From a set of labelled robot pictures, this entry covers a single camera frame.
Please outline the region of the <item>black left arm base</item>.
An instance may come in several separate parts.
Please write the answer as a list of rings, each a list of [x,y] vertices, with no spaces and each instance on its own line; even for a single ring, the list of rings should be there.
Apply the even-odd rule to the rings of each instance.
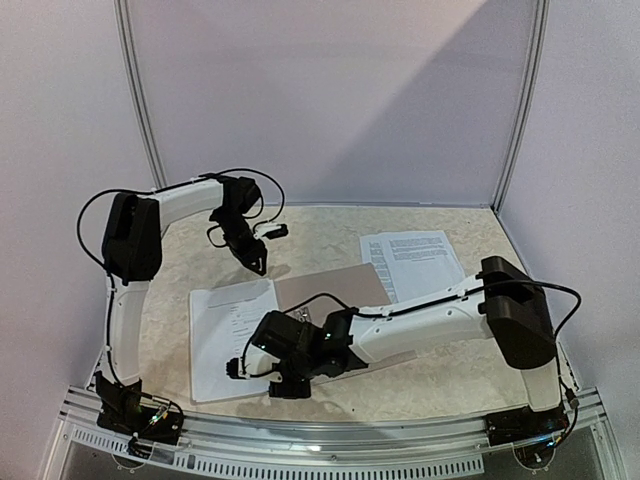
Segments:
[[[176,446],[184,412],[175,402],[141,391],[142,381],[121,386],[100,372],[95,389],[101,400],[97,426],[130,437]]]

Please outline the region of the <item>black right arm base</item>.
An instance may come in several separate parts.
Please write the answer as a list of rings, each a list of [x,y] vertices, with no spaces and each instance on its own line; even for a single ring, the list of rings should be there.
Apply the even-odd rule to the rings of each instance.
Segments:
[[[560,444],[575,429],[580,401],[568,391],[568,407],[563,403],[550,410],[534,412],[529,406],[487,414],[483,417],[485,432],[491,446],[538,441],[549,448]]]

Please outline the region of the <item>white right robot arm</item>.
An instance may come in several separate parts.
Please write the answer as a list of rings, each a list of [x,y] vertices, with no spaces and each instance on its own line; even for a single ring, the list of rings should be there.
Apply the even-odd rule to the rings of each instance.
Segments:
[[[298,320],[291,310],[272,310],[240,357],[227,364],[227,373],[268,380],[273,398],[306,399],[316,377],[337,378],[450,342],[492,339],[525,386],[528,406],[518,412],[517,427],[537,436],[554,422],[561,404],[549,290],[577,294],[491,256],[482,260],[479,273],[435,294],[378,307],[340,304],[321,325]]]

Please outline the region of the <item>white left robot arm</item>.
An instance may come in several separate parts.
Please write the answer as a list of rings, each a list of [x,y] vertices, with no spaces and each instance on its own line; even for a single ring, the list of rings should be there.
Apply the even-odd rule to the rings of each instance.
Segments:
[[[113,192],[98,261],[107,276],[108,294],[105,347],[95,383],[99,397],[112,402],[111,419],[126,433],[138,434],[148,426],[148,412],[123,394],[141,391],[141,317],[150,282],[162,264],[163,231],[176,221],[209,211],[209,220],[222,231],[222,246],[244,268],[263,276],[264,240],[288,230],[274,218],[248,224],[246,214],[262,199],[252,178],[214,173],[153,192]]]

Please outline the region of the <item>pink paper folder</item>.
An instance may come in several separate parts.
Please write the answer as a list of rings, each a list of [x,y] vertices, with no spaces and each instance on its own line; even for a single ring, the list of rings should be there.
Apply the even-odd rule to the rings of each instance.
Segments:
[[[371,264],[276,280],[278,308],[284,311],[311,296],[330,293],[348,306],[384,306],[389,297]]]

